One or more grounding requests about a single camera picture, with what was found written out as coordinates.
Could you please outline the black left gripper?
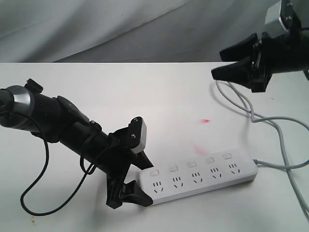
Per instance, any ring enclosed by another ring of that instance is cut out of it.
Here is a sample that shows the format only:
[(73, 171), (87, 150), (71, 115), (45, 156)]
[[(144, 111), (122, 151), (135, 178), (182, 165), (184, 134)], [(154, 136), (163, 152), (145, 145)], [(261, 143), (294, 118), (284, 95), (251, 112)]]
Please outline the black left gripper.
[(133, 164), (140, 170), (152, 168), (153, 164), (144, 151), (133, 154), (127, 146), (128, 129), (122, 128), (108, 135), (110, 146), (97, 161), (97, 167), (107, 175), (106, 204), (112, 209), (123, 203), (133, 203), (143, 207), (153, 204), (153, 199), (147, 195), (137, 181), (125, 183), (130, 166)]

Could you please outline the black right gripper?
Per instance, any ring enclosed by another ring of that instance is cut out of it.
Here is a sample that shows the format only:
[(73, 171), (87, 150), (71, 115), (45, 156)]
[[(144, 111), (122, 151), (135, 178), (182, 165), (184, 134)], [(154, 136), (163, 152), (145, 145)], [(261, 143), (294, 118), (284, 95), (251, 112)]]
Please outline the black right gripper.
[[(249, 56), (253, 46), (258, 42), (256, 33), (246, 39), (220, 51), (222, 61), (239, 61)], [(302, 70), (302, 32), (292, 29), (290, 32), (271, 37), (264, 32), (260, 42), (255, 46), (257, 60), (251, 75), (251, 62), (241, 60), (236, 63), (211, 70), (214, 80), (232, 82), (251, 88), (253, 93), (265, 92), (276, 73), (288, 73)]]

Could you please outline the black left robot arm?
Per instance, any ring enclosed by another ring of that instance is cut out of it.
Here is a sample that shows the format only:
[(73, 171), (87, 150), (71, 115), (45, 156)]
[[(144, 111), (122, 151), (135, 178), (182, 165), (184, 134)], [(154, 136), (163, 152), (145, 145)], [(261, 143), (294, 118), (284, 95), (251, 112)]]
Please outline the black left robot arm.
[(0, 91), (0, 124), (5, 128), (29, 131), (44, 145), (62, 143), (79, 155), (84, 176), (100, 169), (107, 178), (106, 204), (116, 209), (123, 203), (140, 206), (153, 204), (136, 181), (125, 182), (131, 165), (141, 170), (153, 164), (144, 153), (147, 127), (142, 117), (127, 127), (105, 134), (68, 99), (47, 97), (34, 80), (24, 86), (14, 85)]

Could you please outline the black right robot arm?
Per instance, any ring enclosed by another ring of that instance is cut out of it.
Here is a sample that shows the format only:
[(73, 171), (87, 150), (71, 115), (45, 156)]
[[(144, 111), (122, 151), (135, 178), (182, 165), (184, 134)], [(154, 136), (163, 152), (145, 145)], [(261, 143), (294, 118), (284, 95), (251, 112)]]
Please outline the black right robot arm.
[(253, 93), (265, 92), (276, 73), (306, 71), (309, 68), (309, 39), (301, 29), (272, 38), (264, 32), (220, 51), (225, 66), (212, 69), (214, 80), (232, 82)]

